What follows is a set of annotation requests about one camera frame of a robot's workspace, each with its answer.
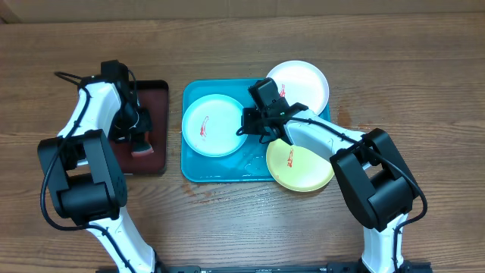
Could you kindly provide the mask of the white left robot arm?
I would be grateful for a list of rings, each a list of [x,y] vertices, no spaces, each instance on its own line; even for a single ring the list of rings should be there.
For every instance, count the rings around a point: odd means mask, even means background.
[[[60,231],[86,230],[98,238],[119,272],[163,272],[156,252],[139,234],[127,211],[127,183],[111,143],[132,143],[133,155],[152,153],[152,121],[141,107],[133,72],[104,61],[98,75],[56,76],[77,87],[70,120],[54,138],[39,143],[44,178],[40,210]]]

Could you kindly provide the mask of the light blue plate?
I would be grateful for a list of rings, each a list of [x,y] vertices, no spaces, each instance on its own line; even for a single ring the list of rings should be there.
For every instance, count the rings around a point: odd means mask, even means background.
[[[208,157],[223,157],[238,150],[246,135],[237,135],[243,106],[235,99],[211,94],[195,100],[182,120],[183,138],[191,149]]]

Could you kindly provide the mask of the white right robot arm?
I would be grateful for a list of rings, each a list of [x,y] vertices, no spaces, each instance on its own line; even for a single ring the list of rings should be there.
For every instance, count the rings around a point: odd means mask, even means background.
[[[308,106],[289,104],[275,81],[249,87],[255,105],[244,108],[239,135],[267,145],[271,176],[289,190],[308,192],[335,178],[344,201],[362,225],[365,247],[357,262],[327,265],[328,272],[429,272],[402,256],[404,226],[422,219],[427,200],[390,135],[347,130]]]

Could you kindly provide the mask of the yellow plate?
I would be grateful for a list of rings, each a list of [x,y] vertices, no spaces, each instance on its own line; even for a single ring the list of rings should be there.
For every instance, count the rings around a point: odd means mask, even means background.
[[[296,192],[325,187],[333,178],[331,164],[314,152],[278,139],[269,143],[266,164],[281,186]]]

